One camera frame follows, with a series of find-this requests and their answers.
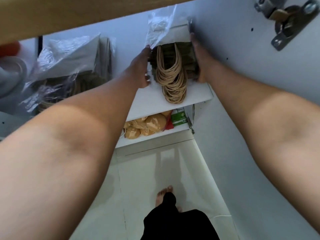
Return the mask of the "person's left hand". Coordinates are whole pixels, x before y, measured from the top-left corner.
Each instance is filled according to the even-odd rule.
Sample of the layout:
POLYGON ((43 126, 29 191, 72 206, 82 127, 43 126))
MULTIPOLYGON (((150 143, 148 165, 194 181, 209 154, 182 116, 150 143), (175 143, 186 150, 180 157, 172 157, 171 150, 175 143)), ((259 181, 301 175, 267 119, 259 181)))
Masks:
POLYGON ((146 47, 132 60, 126 69, 126 75, 129 77, 130 83, 136 89, 144 88, 144 76, 148 72, 148 58, 151 54, 150 45, 146 47))

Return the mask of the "person's right hand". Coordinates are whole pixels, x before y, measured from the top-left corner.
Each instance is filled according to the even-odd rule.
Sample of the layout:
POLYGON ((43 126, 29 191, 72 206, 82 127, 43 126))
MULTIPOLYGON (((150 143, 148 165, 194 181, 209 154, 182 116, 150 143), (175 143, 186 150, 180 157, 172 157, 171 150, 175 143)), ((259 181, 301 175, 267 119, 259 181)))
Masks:
POLYGON ((198 63, 199 72, 203 73, 203 83, 212 84, 212 65, 214 65, 214 59, 209 52, 198 41, 193 32, 190 33, 190 40, 193 44, 195 57, 198 63))

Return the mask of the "stack of brown paper bags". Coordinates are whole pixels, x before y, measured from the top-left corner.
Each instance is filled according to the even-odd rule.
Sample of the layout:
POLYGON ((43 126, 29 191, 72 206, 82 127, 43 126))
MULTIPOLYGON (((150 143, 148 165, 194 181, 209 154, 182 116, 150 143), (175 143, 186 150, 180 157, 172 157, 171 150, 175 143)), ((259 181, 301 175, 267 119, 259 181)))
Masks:
POLYGON ((148 62, 154 80, 162 87, 165 99, 180 104, 187 93, 187 83, 199 73, 198 62, 191 42, 177 42, 156 46, 148 62))

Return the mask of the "person's left forearm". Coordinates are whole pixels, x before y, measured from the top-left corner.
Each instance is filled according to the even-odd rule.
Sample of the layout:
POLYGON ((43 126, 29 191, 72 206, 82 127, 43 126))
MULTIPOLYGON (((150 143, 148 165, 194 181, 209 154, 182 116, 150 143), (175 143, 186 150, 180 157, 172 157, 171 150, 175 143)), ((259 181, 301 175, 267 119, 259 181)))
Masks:
POLYGON ((0 143, 0 240, 71 237, 105 180, 145 74, 129 67, 46 109, 0 143))

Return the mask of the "white shelf board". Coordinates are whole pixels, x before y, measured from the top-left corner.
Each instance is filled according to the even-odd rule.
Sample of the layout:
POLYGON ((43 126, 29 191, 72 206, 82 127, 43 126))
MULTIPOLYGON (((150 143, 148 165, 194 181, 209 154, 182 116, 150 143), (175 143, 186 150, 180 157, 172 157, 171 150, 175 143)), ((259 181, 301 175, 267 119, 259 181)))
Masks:
POLYGON ((149 136, 140 135, 136 139, 128 139, 124 136, 120 137, 116 145, 116 149, 123 147, 128 147, 133 149, 137 145, 138 149, 142 149, 142 144, 146 144, 146 148, 153 149, 158 145, 170 145, 175 142, 181 142, 185 140, 190 140, 194 138, 194 129, 190 127, 187 123, 178 125, 170 130, 165 130, 159 133, 155 133, 149 136))
POLYGON ((211 100, 213 97, 207 83, 188 80, 184 101, 180 104, 171 104, 165 99, 162 87, 152 80, 148 87, 138 89, 126 121, 201 103, 211 100))

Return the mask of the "green and white box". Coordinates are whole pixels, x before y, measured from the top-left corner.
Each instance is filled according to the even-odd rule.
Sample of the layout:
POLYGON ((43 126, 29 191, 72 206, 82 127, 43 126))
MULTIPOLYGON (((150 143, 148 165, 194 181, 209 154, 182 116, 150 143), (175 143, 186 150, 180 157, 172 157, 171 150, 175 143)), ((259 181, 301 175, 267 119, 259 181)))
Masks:
POLYGON ((188 124, 188 117, 183 107, 174 109, 171 113, 171 122, 174 127, 188 124))

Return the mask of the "pile of tan filled bags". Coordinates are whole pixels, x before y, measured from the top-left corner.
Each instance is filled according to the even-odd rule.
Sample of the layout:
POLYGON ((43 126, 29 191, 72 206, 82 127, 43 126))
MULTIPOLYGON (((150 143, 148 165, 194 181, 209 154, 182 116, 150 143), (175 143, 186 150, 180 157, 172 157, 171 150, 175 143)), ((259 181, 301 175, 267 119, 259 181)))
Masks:
POLYGON ((123 127, 124 138, 134 140, 160 133, 166 129, 166 125, 167 117, 162 113, 127 121, 123 127))

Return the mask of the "white cabinet door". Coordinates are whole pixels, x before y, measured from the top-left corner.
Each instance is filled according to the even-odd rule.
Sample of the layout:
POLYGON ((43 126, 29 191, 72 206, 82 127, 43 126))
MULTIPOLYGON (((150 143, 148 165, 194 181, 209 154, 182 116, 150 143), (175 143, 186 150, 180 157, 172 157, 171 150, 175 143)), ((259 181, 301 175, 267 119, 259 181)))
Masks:
MULTIPOLYGON (((275 25, 255 0, 195 0, 195 34, 215 56, 250 78, 320 105, 320 15, 282 51, 271 45, 275 25)), ((320 235, 274 188, 214 94, 195 106, 195 141, 229 213, 217 217, 222 239, 320 240, 320 235)))

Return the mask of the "clear plastic wrapper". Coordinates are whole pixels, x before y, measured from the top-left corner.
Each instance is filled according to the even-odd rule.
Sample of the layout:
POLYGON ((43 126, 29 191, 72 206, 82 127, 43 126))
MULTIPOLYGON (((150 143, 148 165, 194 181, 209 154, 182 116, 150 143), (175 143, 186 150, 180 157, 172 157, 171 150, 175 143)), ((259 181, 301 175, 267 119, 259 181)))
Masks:
POLYGON ((156 9, 148 20, 146 45, 151 49, 159 45, 190 42, 191 17, 178 10, 178 5, 156 9))

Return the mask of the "white lower shelf board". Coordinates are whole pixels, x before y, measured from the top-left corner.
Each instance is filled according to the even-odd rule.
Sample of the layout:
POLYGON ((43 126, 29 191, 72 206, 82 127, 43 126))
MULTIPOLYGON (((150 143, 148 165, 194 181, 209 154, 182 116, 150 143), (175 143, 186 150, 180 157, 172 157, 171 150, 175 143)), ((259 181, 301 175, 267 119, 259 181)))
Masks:
POLYGON ((138 149, 142 149, 142 144, 146 144, 146 148, 153 149, 158 145, 170 145, 175 142, 181 142, 185 140, 190 140, 194 138, 194 129, 190 127, 187 123, 178 125, 170 130, 165 130, 159 133, 155 133, 149 136, 140 135, 136 139, 128 139, 124 136, 120 137, 116 145, 116 149, 123 147, 128 147, 133 149, 137 145, 138 149))

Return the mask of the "metal cabinet hinge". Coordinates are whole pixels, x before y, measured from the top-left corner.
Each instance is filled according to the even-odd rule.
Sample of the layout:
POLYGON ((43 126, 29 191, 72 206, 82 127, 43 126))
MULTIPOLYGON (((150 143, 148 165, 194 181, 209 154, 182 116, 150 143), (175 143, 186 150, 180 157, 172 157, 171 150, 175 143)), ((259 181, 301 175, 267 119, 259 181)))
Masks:
POLYGON ((276 36, 271 45, 282 51, 312 20, 320 14, 320 1, 307 0, 303 5, 285 7, 287 0, 255 0, 254 8, 274 21, 276 36))

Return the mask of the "person's bare foot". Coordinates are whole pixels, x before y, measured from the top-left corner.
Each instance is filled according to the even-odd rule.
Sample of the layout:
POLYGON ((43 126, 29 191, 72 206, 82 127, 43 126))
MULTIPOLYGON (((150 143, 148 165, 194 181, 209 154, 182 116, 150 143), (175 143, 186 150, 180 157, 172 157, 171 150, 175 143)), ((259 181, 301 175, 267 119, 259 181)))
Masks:
POLYGON ((166 193, 171 193, 173 196, 173 199, 174 199, 174 205, 176 206, 177 210, 179 213, 182 212, 182 208, 177 206, 177 202, 176 202, 176 197, 174 195, 174 189, 173 189, 173 186, 172 185, 169 185, 168 187, 162 189, 161 191, 159 191, 156 195, 156 198, 155 198, 155 207, 158 207, 159 205, 161 205, 163 203, 163 200, 164 200, 164 196, 166 193))

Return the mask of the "white tape roll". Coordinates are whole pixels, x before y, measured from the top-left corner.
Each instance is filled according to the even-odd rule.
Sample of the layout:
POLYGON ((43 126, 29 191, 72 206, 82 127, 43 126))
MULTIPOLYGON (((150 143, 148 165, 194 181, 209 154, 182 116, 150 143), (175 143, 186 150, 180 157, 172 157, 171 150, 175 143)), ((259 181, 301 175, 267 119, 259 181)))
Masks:
POLYGON ((0 99, 8 96, 27 74, 27 65, 20 57, 0 57, 0 99))

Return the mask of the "orange object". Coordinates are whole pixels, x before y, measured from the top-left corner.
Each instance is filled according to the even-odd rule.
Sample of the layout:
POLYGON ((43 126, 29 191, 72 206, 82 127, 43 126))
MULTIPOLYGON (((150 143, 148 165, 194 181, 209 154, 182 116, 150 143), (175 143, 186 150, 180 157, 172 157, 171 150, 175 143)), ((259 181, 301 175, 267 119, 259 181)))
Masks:
POLYGON ((0 45, 0 58, 6 56, 16 56, 21 49, 19 41, 0 45))

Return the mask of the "person's black trouser leg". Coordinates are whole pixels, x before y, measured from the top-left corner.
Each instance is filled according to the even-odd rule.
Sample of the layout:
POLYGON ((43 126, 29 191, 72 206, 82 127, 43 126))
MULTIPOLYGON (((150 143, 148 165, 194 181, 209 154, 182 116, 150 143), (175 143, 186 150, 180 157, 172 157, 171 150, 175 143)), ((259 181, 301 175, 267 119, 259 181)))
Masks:
POLYGON ((163 203, 144 218, 141 240, 220 240, 204 212, 178 212, 171 195, 166 193, 163 203))

